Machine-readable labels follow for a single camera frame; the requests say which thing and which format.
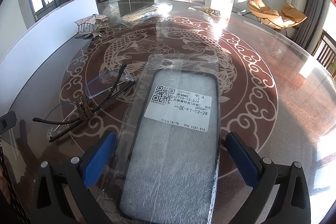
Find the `foam sheet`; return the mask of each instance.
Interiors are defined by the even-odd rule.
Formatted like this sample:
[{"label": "foam sheet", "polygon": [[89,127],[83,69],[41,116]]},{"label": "foam sheet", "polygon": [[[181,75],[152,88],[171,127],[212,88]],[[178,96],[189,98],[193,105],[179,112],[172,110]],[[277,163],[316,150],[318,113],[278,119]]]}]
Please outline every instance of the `foam sheet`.
[{"label": "foam sheet", "polygon": [[191,72],[179,72],[178,83],[171,83],[172,73],[161,70],[155,75],[149,98],[157,85],[211,96],[208,131],[142,116],[119,210],[128,218],[152,223],[208,223],[217,180],[217,83],[209,75]]}]

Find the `eyeglasses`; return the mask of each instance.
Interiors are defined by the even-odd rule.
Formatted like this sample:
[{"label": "eyeglasses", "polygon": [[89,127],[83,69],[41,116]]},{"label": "eyeglasses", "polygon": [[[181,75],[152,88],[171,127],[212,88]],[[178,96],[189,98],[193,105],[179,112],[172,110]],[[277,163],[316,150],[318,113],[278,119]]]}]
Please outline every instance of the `eyeglasses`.
[{"label": "eyeglasses", "polygon": [[[135,85],[134,77],[124,73],[126,66],[127,64],[124,63],[120,69],[108,71],[91,80],[85,86],[84,94],[76,102],[61,102],[48,113],[45,119],[33,118],[34,122],[44,123],[48,127],[46,128],[48,141],[54,142],[82,122],[88,121],[95,112]],[[98,97],[102,98],[102,94],[106,91],[109,91],[108,96],[103,100],[96,100],[97,107],[90,108],[90,101],[93,101],[95,97],[96,99]],[[63,121],[54,122],[54,120],[64,116]]]}]

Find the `metal screw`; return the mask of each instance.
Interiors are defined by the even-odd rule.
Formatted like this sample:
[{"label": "metal screw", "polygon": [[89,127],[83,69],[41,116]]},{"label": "metal screw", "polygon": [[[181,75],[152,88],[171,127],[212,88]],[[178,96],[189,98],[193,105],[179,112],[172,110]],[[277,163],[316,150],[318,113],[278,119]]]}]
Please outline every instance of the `metal screw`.
[{"label": "metal screw", "polygon": [[76,164],[76,163],[79,162],[79,158],[78,157],[73,157],[70,161],[71,161],[72,164]]},{"label": "metal screw", "polygon": [[44,161],[44,162],[41,163],[41,167],[42,168],[45,168],[47,166],[48,166],[48,162],[47,161]]},{"label": "metal screw", "polygon": [[301,168],[301,163],[299,163],[298,161],[295,161],[295,162],[294,162],[294,165],[295,165],[295,167],[297,167],[297,168]]},{"label": "metal screw", "polygon": [[272,160],[270,158],[263,158],[262,161],[265,163],[265,164],[271,164]]}]

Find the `dining table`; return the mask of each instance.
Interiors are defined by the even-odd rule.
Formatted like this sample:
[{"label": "dining table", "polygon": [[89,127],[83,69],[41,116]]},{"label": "dining table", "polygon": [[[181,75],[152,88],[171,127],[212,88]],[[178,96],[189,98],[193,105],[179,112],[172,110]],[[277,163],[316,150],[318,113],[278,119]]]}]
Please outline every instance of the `dining table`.
[{"label": "dining table", "polygon": [[[120,22],[124,15],[157,3],[172,5],[172,10],[131,27]],[[204,13],[201,4],[119,0],[99,3],[98,9],[110,17],[108,37],[69,39],[35,71],[11,106],[17,123],[1,136],[2,148],[28,215],[41,162],[68,162],[83,155],[105,131],[120,134],[135,87],[53,143],[47,139],[48,126],[33,122],[33,117],[45,118],[60,103],[75,102],[91,80],[123,63],[128,64],[125,72],[139,81],[150,55],[183,54],[218,60],[221,138],[235,131],[260,157],[282,165],[300,162],[311,223],[320,223],[336,200],[336,85],[315,57],[257,21],[232,13],[223,22]],[[65,108],[59,108],[60,119]],[[102,180],[90,189],[92,194],[113,223],[127,222],[102,200]],[[257,223],[266,219],[277,190],[275,185]],[[221,144],[212,223],[229,223],[251,191]]]}]

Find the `brown cord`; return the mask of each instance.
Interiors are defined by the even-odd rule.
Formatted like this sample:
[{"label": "brown cord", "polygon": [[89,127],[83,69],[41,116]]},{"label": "brown cord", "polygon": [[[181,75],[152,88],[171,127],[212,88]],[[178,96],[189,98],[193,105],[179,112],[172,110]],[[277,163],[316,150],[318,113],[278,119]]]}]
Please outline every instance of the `brown cord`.
[{"label": "brown cord", "polygon": [[89,102],[85,94],[83,94],[77,101],[77,112],[78,116],[82,121],[88,121],[94,116],[94,113],[89,107]]}]

